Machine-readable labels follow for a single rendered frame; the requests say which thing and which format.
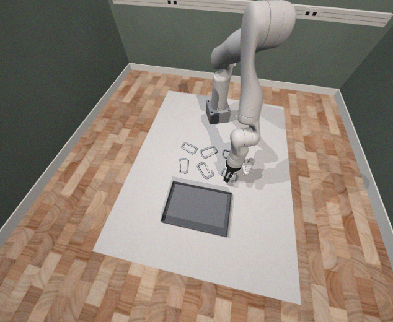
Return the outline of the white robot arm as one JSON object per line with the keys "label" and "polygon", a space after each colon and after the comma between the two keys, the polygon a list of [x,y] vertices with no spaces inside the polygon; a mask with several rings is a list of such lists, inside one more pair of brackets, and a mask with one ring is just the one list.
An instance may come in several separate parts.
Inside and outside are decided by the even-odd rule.
{"label": "white robot arm", "polygon": [[260,141],[259,119],[263,91],[255,71],[255,54],[283,44],[293,31],[295,22],[296,10],[288,1],[252,1],[244,12],[241,30],[232,33],[211,54],[212,67],[220,69],[213,75],[211,107],[216,111],[225,109],[234,63],[241,62],[241,94],[237,119],[249,127],[237,128],[231,132],[231,150],[227,164],[232,168],[241,167],[245,176],[250,173],[255,162],[253,158],[245,159],[248,147],[255,146]]}

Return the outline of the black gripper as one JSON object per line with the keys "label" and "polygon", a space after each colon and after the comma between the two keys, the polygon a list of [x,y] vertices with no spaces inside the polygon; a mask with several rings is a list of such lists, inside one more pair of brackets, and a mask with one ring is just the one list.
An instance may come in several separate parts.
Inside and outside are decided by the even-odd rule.
{"label": "black gripper", "polygon": [[225,182],[229,182],[230,178],[232,177],[233,173],[240,170],[240,168],[232,168],[227,164],[227,160],[226,160],[226,167],[227,167],[227,171],[226,171],[226,175],[224,176],[224,180]]}

